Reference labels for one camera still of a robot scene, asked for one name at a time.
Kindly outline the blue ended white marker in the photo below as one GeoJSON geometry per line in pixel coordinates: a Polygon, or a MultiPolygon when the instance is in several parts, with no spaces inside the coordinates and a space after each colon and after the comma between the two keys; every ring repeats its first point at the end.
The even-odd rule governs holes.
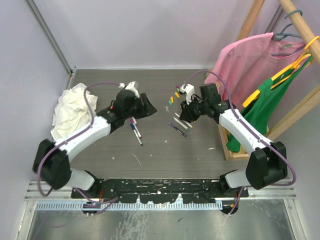
{"type": "Polygon", "coordinates": [[[133,125],[132,123],[130,124],[130,127],[131,127],[131,129],[133,130],[133,132],[134,132],[134,134],[135,134],[135,137],[137,138],[140,146],[143,146],[143,143],[142,143],[142,141],[141,141],[141,139],[140,139],[140,137],[139,137],[139,135],[138,135],[138,132],[136,131],[136,128],[134,127],[134,125],[133,125]]]}

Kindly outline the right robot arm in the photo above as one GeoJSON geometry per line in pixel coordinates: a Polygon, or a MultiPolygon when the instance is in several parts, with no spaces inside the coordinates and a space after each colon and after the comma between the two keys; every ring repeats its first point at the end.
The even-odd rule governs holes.
{"type": "Polygon", "coordinates": [[[286,147],[260,134],[231,102],[221,99],[214,83],[200,87],[200,96],[195,94],[191,84],[184,84],[179,92],[185,96],[180,104],[180,120],[191,123],[200,116],[208,116],[227,129],[249,155],[246,169],[219,177],[219,191],[223,196],[231,197],[239,187],[260,190],[288,176],[288,167],[283,160],[286,147]]]}

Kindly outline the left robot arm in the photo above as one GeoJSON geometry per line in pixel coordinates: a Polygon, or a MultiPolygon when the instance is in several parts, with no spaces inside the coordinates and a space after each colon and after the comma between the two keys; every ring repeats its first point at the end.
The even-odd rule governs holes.
{"type": "Polygon", "coordinates": [[[100,193],[98,179],[86,170],[71,168],[71,161],[85,148],[122,127],[127,119],[142,119],[156,112],[145,93],[137,95],[122,89],[109,107],[97,113],[92,123],[56,142],[43,140],[32,170],[54,190],[68,186],[82,190],[88,198],[95,198],[100,193]]]}

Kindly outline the teal ended white marker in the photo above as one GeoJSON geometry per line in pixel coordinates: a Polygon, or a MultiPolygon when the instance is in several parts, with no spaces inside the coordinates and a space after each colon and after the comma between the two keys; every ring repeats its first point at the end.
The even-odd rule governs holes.
{"type": "Polygon", "coordinates": [[[184,123],[182,123],[178,118],[173,117],[174,121],[177,122],[181,127],[183,127],[185,130],[189,130],[189,127],[186,126],[184,123]]]}

